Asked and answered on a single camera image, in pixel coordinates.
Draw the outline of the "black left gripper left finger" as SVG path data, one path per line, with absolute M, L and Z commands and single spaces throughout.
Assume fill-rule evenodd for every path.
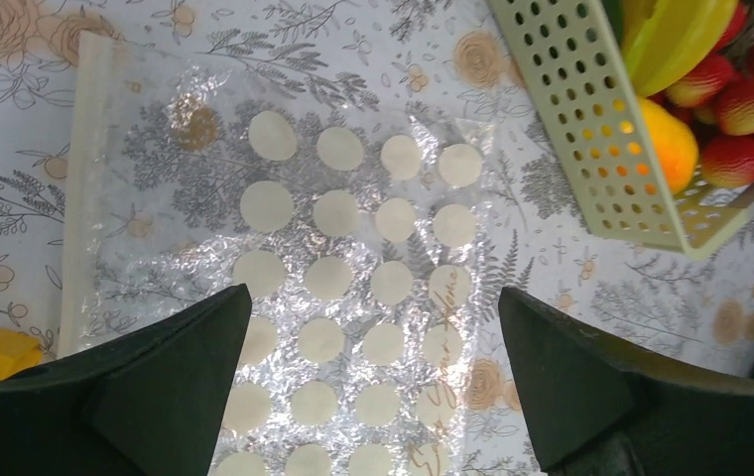
M 248 330 L 231 286 L 0 381 L 0 475 L 204 475 Z

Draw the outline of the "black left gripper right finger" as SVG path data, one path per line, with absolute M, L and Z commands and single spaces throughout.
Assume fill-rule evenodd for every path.
M 550 475 L 754 475 L 754 366 L 697 367 L 515 288 L 499 317 L 535 456 Z

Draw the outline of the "clear dotted zip top bag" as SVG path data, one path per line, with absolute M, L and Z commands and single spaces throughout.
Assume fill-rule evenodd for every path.
M 328 110 L 223 58 L 94 34 L 76 81 L 59 351 L 104 349 L 242 287 L 184 352 L 213 397 L 205 475 L 457 475 L 497 289 L 491 123 Z

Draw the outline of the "yellow-green starfruit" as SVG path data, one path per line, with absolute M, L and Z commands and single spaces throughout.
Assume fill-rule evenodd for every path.
M 622 3 L 623 62 L 634 91 L 651 96 L 689 73 L 716 45 L 737 0 Z

